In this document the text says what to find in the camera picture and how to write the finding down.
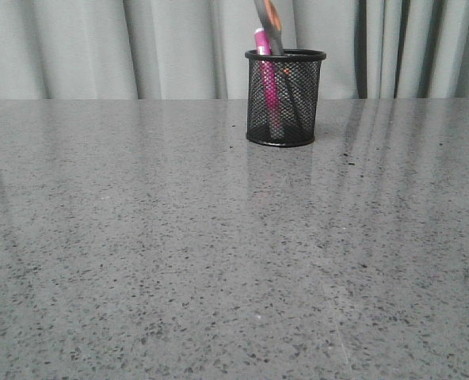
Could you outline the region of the black mesh pen holder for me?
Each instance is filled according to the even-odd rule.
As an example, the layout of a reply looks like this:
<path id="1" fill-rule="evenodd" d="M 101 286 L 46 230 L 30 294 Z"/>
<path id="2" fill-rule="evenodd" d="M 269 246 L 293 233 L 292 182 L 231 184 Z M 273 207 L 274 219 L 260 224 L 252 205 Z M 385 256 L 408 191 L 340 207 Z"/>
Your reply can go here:
<path id="1" fill-rule="evenodd" d="M 245 53 L 248 60 L 248 101 L 246 117 L 246 138 L 251 142 L 278 147 L 304 146 L 315 140 L 315 116 L 318 102 L 318 87 L 322 62 L 326 59 L 324 51 L 309 49 L 286 49 L 282 56 L 259 56 L 255 50 Z M 292 116 L 291 105 L 286 101 L 287 92 L 283 89 L 279 91 L 280 108 L 286 116 L 281 117 L 284 125 L 284 143 L 275 144 L 269 139 L 267 122 L 262 120 L 248 128 L 249 121 L 249 80 L 250 63 L 260 59 L 263 61 L 273 61 L 279 70 L 282 67 L 290 67 L 292 63 L 296 65 L 296 96 L 299 102 L 299 114 L 302 120 L 303 131 L 298 132 L 294 118 Z"/>

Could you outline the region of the grey curtain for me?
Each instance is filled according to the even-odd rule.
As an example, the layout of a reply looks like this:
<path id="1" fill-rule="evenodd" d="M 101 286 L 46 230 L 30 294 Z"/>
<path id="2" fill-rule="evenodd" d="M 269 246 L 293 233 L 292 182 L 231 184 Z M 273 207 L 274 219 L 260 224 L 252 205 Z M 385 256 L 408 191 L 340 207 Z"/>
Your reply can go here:
<path id="1" fill-rule="evenodd" d="M 329 99 L 469 97 L 469 1 L 278 1 Z M 0 1 L 0 99 L 244 98 L 251 1 Z"/>

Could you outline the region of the grey orange scissors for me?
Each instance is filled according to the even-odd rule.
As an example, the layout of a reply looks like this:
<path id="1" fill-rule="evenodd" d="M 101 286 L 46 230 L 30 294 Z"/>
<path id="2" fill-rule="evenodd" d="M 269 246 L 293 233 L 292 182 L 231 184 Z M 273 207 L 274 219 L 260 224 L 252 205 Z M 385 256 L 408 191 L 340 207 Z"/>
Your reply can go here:
<path id="1" fill-rule="evenodd" d="M 281 21 L 276 11 L 275 6 L 271 1 L 256 1 L 255 3 L 257 15 L 259 16 L 261 27 L 266 31 L 267 37 L 271 47 L 272 54 L 276 56 L 282 56 L 284 49 L 281 42 Z M 265 90 L 261 80 L 261 68 L 260 59 L 257 59 L 250 63 L 250 80 L 249 80 L 249 121 L 248 128 L 251 128 L 255 123 L 259 123 L 262 120 L 267 122 L 267 129 L 269 132 L 269 118 L 268 110 L 265 101 Z M 294 118 L 297 130 L 299 133 L 303 131 L 302 120 L 299 114 L 299 102 L 296 96 L 296 65 L 291 64 L 290 67 L 284 66 L 279 70 L 275 67 L 275 78 L 278 87 L 278 97 L 280 104 L 279 91 L 281 89 L 287 92 L 286 101 L 291 105 L 292 116 Z M 281 121 L 282 116 L 286 116 L 286 113 L 282 113 L 280 109 L 280 125 L 284 130 L 283 122 Z M 269 139 L 274 141 L 275 144 L 281 145 L 284 143 L 284 136 L 282 139 Z"/>

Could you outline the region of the pink marker pen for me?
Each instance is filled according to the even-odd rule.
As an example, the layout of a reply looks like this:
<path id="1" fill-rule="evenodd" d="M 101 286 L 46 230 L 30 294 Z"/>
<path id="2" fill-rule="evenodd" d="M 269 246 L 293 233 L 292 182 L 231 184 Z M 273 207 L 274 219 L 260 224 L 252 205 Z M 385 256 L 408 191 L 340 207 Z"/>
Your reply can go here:
<path id="1" fill-rule="evenodd" d="M 271 47 L 266 31 L 260 27 L 254 32 L 257 53 L 271 55 Z M 278 87 L 275 78 L 275 66 L 270 61 L 260 61 L 261 80 L 265 90 L 265 101 L 269 118 L 269 134 L 271 139 L 282 139 L 284 130 L 280 125 L 280 109 Z"/>

